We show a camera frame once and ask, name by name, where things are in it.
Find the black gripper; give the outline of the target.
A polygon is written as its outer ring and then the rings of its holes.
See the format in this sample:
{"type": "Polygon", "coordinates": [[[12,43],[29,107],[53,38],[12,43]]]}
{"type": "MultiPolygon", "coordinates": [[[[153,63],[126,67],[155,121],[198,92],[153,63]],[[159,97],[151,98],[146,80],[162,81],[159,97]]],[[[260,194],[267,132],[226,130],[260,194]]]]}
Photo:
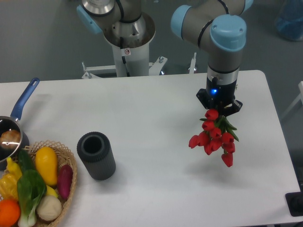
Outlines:
{"type": "Polygon", "coordinates": [[[243,103],[235,99],[237,76],[208,73],[206,87],[196,97],[205,109],[219,109],[219,115],[230,116],[240,111],[243,103]]]}

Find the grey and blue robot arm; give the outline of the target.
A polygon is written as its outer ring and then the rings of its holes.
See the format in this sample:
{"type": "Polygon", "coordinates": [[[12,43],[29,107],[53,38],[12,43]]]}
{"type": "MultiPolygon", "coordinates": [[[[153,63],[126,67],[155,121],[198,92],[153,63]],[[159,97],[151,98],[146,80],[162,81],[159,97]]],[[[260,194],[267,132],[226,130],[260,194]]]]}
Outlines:
{"type": "MultiPolygon", "coordinates": [[[[197,7],[182,5],[170,27],[180,39],[208,53],[206,87],[197,98],[220,115],[237,113],[242,103],[234,92],[246,44],[247,26],[241,14],[250,0],[208,0],[197,7]]],[[[153,19],[139,0],[84,0],[77,14],[92,33],[103,33],[112,46],[118,77],[148,76],[149,44],[155,36],[153,19]]]]}

